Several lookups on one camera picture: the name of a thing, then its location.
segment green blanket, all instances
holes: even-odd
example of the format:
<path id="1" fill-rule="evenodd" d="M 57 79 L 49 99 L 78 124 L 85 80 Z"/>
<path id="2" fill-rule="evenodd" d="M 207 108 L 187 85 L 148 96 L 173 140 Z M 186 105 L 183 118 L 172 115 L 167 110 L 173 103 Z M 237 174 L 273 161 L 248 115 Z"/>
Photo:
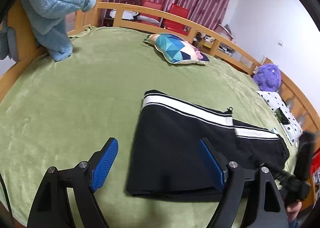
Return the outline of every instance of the green blanket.
<path id="1" fill-rule="evenodd" d="M 217 203 L 174 203 L 130 197 L 125 191 L 133 134 L 144 92 L 157 89 L 235 119 L 272 129 L 286 140 L 272 111 L 256 93 L 252 79 L 229 64 L 210 58 L 205 65 L 172 65 L 145 33 L 123 28 L 97 28 L 72 39 L 71 57 L 55 63 L 36 59 L 0 105 L 0 171 L 13 215 L 27 224 L 33 198 L 50 166 L 73 168 L 102 148 L 109 137 L 119 153 L 95 197 L 110 227 L 206 227 Z M 70 204 L 82 227 L 72 193 Z M 3 193 L 0 200 L 5 204 Z M 245 208 L 242 201 L 234 227 Z"/>

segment white patterned pillow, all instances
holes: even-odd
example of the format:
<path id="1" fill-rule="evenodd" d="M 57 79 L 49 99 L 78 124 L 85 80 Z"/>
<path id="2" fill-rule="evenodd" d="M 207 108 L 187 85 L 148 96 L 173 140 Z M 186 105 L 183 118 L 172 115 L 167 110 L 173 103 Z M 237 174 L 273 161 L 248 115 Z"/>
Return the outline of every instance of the white patterned pillow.
<path id="1" fill-rule="evenodd" d="M 273 112 L 278 108 L 283 112 L 284 116 L 290 123 L 288 125 L 283 125 L 285 131 L 290 137 L 290 142 L 296 143 L 303 130 L 280 95 L 274 91 L 257 91 L 257 93 L 265 100 Z"/>

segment bed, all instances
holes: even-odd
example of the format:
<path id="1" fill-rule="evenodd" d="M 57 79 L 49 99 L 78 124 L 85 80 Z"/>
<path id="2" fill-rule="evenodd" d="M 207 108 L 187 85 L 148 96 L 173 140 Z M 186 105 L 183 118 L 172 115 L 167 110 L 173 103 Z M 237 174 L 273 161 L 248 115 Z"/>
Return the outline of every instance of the bed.
<path id="1" fill-rule="evenodd" d="M 17 34 L 19 62 L 0 79 L 0 170 L 13 215 L 20 224 L 27 225 L 34 195 L 48 167 L 74 167 L 100 150 L 109 137 L 116 137 L 119 154 L 105 185 L 95 194 L 110 227 L 207 226 L 216 202 L 165 202 L 133 198 L 125 192 L 141 100 L 149 89 L 221 111 L 232 106 L 235 119 L 276 128 L 290 152 L 285 170 L 293 171 L 296 149 L 256 93 L 258 87 L 251 79 L 259 62 L 224 37 L 187 19 L 151 8 L 97 1 L 88 13 L 76 13 L 74 29 L 68 33 L 72 35 L 73 55 L 58 63 L 46 56 L 43 48 L 36 48 L 19 0 L 8 14 L 8 25 Z M 114 27 L 88 27 L 98 25 L 101 8 L 117 9 Z M 167 18 L 191 29 L 184 36 L 124 21 L 123 10 Z M 162 54 L 143 42 L 148 35 L 145 32 L 174 33 L 192 42 L 198 31 L 216 39 L 210 51 L 211 63 L 206 66 L 168 64 Z M 241 53 L 251 66 L 219 51 L 221 42 Z M 303 129 L 319 131 L 320 120 L 311 103 L 284 74 L 282 80 L 283 99 L 296 100 L 293 114 L 306 115 Z M 81 227 L 72 190 L 68 193 L 75 222 Z M 5 205 L 2 192 L 0 201 Z M 244 209 L 245 200 L 233 227 L 239 227 Z"/>

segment wooden bed frame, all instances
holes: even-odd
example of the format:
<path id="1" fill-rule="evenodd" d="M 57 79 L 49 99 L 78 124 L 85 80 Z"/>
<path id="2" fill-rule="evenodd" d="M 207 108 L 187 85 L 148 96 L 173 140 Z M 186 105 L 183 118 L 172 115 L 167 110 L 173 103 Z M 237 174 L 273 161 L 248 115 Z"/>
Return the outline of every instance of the wooden bed frame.
<path id="1" fill-rule="evenodd" d="M 193 21 L 188 19 L 166 13 L 164 11 L 146 8 L 135 5 L 128 4 L 120 4 L 120 3 L 109 3 L 109 2 L 101 2 L 102 0 L 97 0 L 97 4 L 93 9 L 91 9 L 87 13 L 83 13 L 82 11 L 77 11 L 74 16 L 74 29 L 68 32 L 68 35 L 74 35 L 82 32 L 89 25 L 98 26 L 98 21 L 100 17 L 100 9 L 116 9 L 116 16 L 113 22 L 113 26 L 115 27 L 126 27 L 151 33 L 172 33 L 178 35 L 179 37 L 185 39 L 186 41 L 192 43 L 193 39 L 197 32 L 205 33 L 209 36 L 215 38 L 214 44 L 209 51 L 209 55 L 219 57 L 223 59 L 225 62 L 229 63 L 231 66 L 236 68 L 237 70 L 246 73 L 248 75 L 252 75 L 254 69 L 257 66 L 260 66 L 257 60 L 255 60 L 252 56 L 250 56 L 246 51 L 242 50 L 239 46 L 235 45 L 228 39 L 222 37 L 221 35 L 215 33 L 214 31 L 207 29 L 206 27 L 199 25 Z M 122 13 L 124 10 L 136 11 L 146 14 L 151 14 L 154 16 L 159 16 L 162 18 L 170 19 L 176 21 L 178 23 L 184 24 L 188 26 L 189 33 L 187 36 L 163 29 L 157 26 L 126 21 L 122 20 Z M 31 26 L 28 20 L 26 13 L 23 10 L 20 0 L 17 0 L 15 4 L 12 6 L 10 11 L 8 12 L 8 26 L 11 26 L 15 29 L 16 38 L 17 38 L 17 50 L 18 50 L 18 59 L 19 61 L 12 66 L 1 78 L 0 78 L 0 102 L 3 100 L 4 96 L 7 94 L 9 89 L 13 86 L 15 81 L 19 78 L 22 72 L 27 68 L 27 66 L 39 55 L 46 53 L 45 48 L 40 47 L 36 48 L 35 37 L 32 33 Z M 226 44 L 231 47 L 238 53 L 240 53 L 243 57 L 247 58 L 251 62 L 251 66 L 248 67 L 236 59 L 228 56 L 227 54 L 218 50 L 218 47 L 221 43 Z M 266 59 L 264 63 L 272 63 L 271 60 Z M 310 130 L 312 132 L 319 133 L 320 131 L 320 118 L 312 106 L 312 104 L 308 101 L 307 97 L 302 93 L 302 91 L 283 73 L 282 74 L 282 84 L 280 86 L 280 95 L 284 101 L 288 98 L 294 99 L 294 107 L 292 109 L 292 113 L 295 117 L 299 115 L 304 115 L 305 124 L 302 126 L 303 130 Z M 317 139 L 315 151 L 320 148 L 320 137 Z"/>

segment black cable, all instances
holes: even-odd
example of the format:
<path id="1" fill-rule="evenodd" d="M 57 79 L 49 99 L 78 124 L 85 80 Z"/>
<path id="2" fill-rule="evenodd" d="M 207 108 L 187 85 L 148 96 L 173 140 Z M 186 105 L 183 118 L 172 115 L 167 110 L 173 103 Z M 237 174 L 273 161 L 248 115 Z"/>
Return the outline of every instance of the black cable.
<path id="1" fill-rule="evenodd" d="M 13 215 L 12 215 L 12 210 L 11 210 L 11 206 L 10 206 L 10 201 L 9 201 L 9 197 L 8 197 L 8 193 L 7 193 L 7 189 L 5 188 L 5 184 L 4 184 L 4 181 L 3 181 L 3 178 L 2 178 L 2 175 L 0 173 L 0 183 L 2 185 L 2 189 L 3 189 L 3 192 L 4 192 L 4 197 L 5 197 L 5 201 L 7 203 L 7 207 L 8 207 L 8 211 L 9 211 L 9 214 L 10 214 L 10 219 L 11 219 L 11 222 L 14 226 L 14 219 L 13 219 Z"/>

